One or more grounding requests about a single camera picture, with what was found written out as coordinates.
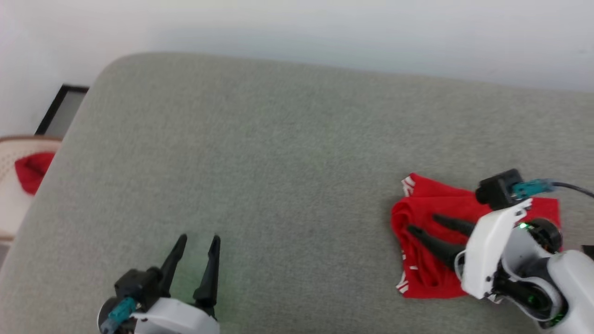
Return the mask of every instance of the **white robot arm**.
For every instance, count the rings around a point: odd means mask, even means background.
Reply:
[[[214,316],[219,282],[220,238],[215,235],[193,305],[171,298],[169,288],[187,236],[181,235],[159,269],[129,270],[114,285],[97,319],[101,334],[219,334]]]
[[[547,180],[523,182],[515,169],[481,181],[476,197],[495,211],[476,225],[434,217],[469,236],[466,246],[448,244],[415,227],[409,232],[456,272],[469,295],[512,301],[542,333],[594,333],[594,261],[575,250],[559,253],[561,234],[548,220],[521,222],[532,205],[529,196],[552,191],[551,185]]]

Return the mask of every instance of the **gray fabric surface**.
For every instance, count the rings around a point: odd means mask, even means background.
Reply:
[[[474,189],[517,167],[594,188],[594,97],[200,55],[120,59],[93,85],[0,273],[0,328],[94,333],[112,284],[189,241],[189,301],[222,239],[223,333],[533,333],[509,304],[407,300],[400,180]],[[592,202],[561,199],[567,248]]]
[[[0,268],[4,263],[4,259],[6,258],[6,254],[8,253],[8,246],[0,244]]]

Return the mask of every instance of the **red cloth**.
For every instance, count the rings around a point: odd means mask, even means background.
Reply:
[[[404,272],[396,286],[407,298],[454,298],[466,295],[456,274],[437,260],[406,227],[416,225],[439,239],[466,244],[468,238],[436,223],[432,216],[440,213],[476,223],[489,213],[487,205],[475,200],[474,193],[450,187],[411,174],[402,181],[407,197],[392,209],[392,229],[400,240]],[[525,221],[547,218],[560,227],[559,205],[554,198],[534,198]]]
[[[14,162],[18,180],[24,191],[35,195],[55,154],[53,152],[36,153]]]

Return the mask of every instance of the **white wall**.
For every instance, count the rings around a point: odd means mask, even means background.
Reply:
[[[71,84],[193,51],[594,91],[587,0],[2,0]]]
[[[45,51],[0,5],[0,137],[34,134],[62,78]]]

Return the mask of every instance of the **red towel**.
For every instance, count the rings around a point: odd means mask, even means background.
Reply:
[[[404,272],[396,288],[407,298],[454,298],[466,295],[456,274],[437,260],[406,227],[421,227],[430,235],[456,244],[468,238],[435,221],[439,213],[476,223],[489,213],[487,205],[475,200],[473,192],[450,187],[412,173],[402,181],[405,195],[392,209],[392,229],[400,240]],[[560,227],[559,205],[554,198],[534,198],[525,221],[547,218]]]
[[[36,153],[14,162],[18,180],[24,191],[35,195],[55,154],[53,152]]]

